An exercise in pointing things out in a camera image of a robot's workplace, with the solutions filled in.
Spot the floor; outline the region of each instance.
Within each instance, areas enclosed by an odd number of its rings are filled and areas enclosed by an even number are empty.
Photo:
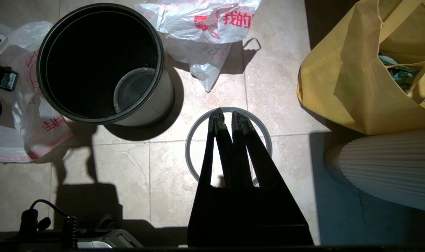
[[[55,23],[94,2],[0,0],[0,22],[13,28],[31,21]],[[133,7],[143,1],[102,2]],[[273,161],[307,219],[315,244],[425,242],[425,212],[361,193],[325,170],[328,139],[335,142],[342,132],[354,134],[307,112],[297,100],[299,66],[310,52],[306,5],[302,0],[263,1],[247,38],[233,44],[210,93],[185,65],[168,58],[177,100],[166,131],[123,139],[114,128],[69,121],[74,137],[36,163],[0,164],[0,232],[17,231],[22,211],[41,198],[67,211],[87,211],[101,203],[130,227],[174,236],[185,233],[197,187],[186,166],[185,138],[203,113],[232,106],[250,111],[267,126]],[[152,138],[143,140],[143,134]],[[196,167],[201,165],[205,139],[206,134],[196,134],[193,142]],[[37,208],[40,218],[53,219],[45,205]]]

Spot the trash can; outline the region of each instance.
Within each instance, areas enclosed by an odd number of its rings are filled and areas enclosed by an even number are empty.
[[[74,121],[151,126],[173,107],[161,39],[126,6],[97,3],[60,19],[36,70],[44,97]]]

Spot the white pleated fabric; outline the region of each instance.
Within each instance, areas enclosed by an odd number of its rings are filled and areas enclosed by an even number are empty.
[[[354,140],[338,161],[346,178],[366,193],[425,210],[425,129]]]

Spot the plastic bag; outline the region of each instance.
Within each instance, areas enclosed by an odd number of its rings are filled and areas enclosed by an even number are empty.
[[[36,77],[38,49],[52,24],[25,24],[7,35],[0,64],[19,73],[12,92],[0,89],[0,162],[30,162],[71,137],[71,129],[44,99]]]
[[[135,10],[162,33],[164,48],[207,92],[219,77],[231,43],[246,37],[261,0],[160,0]]]

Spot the inner bucket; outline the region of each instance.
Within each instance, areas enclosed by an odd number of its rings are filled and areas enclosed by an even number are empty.
[[[153,74],[134,82],[139,92],[116,110],[116,86],[142,68]],[[131,115],[152,96],[162,72],[163,49],[151,24],[136,11],[110,3],[61,19],[44,39],[38,59],[38,80],[51,105],[73,120],[96,124]]]

